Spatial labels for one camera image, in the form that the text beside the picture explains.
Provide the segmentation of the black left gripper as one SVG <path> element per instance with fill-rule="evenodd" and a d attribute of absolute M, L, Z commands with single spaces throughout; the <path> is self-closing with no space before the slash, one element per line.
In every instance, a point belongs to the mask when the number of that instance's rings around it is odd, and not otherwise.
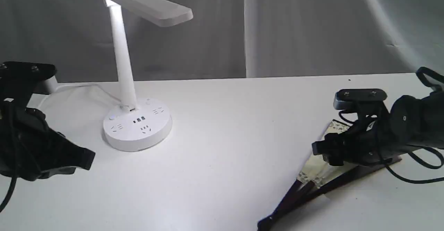
<path fill-rule="evenodd" d="M 90 170 L 95 154 L 50 128 L 41 111 L 1 104 L 2 176 L 36 181 L 77 168 Z"/>

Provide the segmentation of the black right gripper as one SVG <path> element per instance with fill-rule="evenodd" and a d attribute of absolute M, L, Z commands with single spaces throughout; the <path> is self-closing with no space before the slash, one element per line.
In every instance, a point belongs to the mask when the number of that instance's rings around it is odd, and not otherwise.
<path fill-rule="evenodd" d="M 345 163 L 374 166 L 404 154 L 403 146 L 390 138 L 390 133 L 378 128 L 376 118 L 364 118 L 342 133 L 326 134 L 324 140 L 313 142 L 312 151 L 315 156 L 321 155 L 330 166 Z"/>

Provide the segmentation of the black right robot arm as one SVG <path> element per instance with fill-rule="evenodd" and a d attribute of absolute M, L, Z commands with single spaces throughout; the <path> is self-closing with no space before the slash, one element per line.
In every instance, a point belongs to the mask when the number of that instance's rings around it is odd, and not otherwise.
<path fill-rule="evenodd" d="M 373 166 L 422 148 L 443 148 L 442 95 L 404 95 L 391 110 L 384 104 L 386 98 L 380 89 L 338 91 L 334 108 L 357 114 L 357 120 L 343 133 L 329 133 L 312 143 L 313 154 L 332 166 Z"/>

